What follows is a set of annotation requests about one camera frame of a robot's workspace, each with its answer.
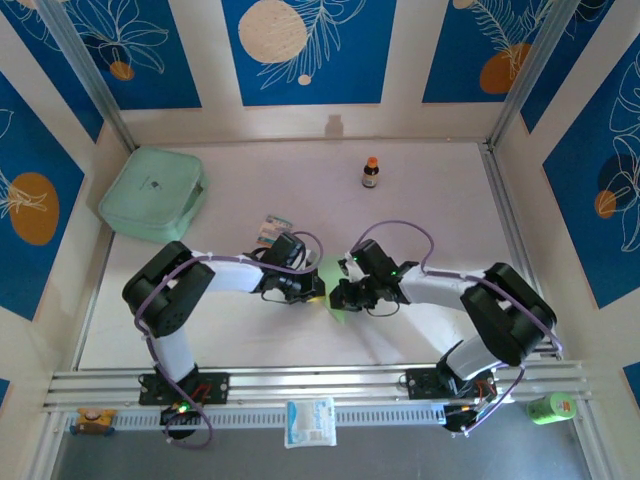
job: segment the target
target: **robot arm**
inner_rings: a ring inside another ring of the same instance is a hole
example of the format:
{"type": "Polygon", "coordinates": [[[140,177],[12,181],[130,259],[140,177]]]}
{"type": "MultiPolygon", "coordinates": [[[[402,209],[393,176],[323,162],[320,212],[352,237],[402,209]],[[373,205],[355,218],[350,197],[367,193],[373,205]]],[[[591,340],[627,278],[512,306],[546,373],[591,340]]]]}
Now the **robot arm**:
{"type": "Polygon", "coordinates": [[[331,307],[372,309],[383,299],[398,304],[433,303],[468,313],[478,336],[455,345],[438,363],[438,376],[452,394],[480,373],[502,364],[518,366],[544,338],[526,312],[496,293],[516,299],[547,328],[556,323],[551,308],[510,266],[486,271],[428,270],[417,262],[398,266],[373,240],[366,240],[340,262],[349,279],[331,292],[331,307]],[[497,286],[490,288],[488,283],[497,286]]]}
{"type": "MultiPolygon", "coordinates": [[[[283,233],[271,248],[264,249],[260,258],[256,255],[257,251],[254,251],[237,258],[288,269],[298,263],[300,268],[305,264],[306,249],[297,237],[283,233]]],[[[151,292],[177,266],[202,256],[180,242],[164,247],[125,286],[122,296],[131,312],[135,315],[151,292]]],[[[174,284],[167,285],[153,298],[142,317],[149,329],[153,351],[169,378],[183,386],[198,376],[184,324],[202,295],[216,291],[264,294],[273,289],[280,290],[288,304],[325,294],[324,282],[318,277],[317,269],[292,274],[248,263],[217,260],[199,261],[185,268],[174,284]]],[[[197,380],[192,383],[197,387],[197,380]]]]}

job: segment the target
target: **small toy car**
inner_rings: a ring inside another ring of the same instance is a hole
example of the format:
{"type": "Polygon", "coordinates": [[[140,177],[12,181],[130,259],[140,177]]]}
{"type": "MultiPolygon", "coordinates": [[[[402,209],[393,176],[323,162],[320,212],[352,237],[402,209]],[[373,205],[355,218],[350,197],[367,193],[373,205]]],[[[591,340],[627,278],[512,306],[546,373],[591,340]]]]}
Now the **small toy car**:
{"type": "Polygon", "coordinates": [[[75,425],[69,427],[71,435],[103,435],[108,437],[115,428],[111,426],[117,410],[102,410],[99,408],[79,408],[80,416],[75,425]]]}

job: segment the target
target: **green can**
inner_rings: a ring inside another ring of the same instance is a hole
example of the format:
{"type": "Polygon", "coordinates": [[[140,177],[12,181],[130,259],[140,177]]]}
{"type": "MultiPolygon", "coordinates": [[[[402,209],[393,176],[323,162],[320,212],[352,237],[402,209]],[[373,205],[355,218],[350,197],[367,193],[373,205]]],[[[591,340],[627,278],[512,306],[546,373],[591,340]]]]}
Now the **green can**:
{"type": "Polygon", "coordinates": [[[568,393],[552,393],[529,402],[527,414],[538,425],[571,420],[576,415],[576,401],[568,393]]]}

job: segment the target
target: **mint green container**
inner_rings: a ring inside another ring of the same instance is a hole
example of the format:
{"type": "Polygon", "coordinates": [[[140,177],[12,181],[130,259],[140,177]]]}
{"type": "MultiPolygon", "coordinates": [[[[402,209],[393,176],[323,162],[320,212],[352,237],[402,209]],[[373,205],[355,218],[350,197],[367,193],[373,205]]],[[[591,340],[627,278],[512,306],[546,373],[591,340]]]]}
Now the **mint green container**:
{"type": "Polygon", "coordinates": [[[123,235],[157,243],[180,240],[208,185],[200,159],[140,147],[100,202],[100,215],[123,235]]]}

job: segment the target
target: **white packet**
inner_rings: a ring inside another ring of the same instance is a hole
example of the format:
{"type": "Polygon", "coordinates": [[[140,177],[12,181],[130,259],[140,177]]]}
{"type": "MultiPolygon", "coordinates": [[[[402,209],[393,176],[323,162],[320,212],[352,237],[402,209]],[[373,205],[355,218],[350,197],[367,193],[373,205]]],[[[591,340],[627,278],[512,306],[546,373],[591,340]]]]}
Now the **white packet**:
{"type": "Polygon", "coordinates": [[[333,398],[316,398],[287,402],[284,446],[334,447],[336,414],[333,398]]]}

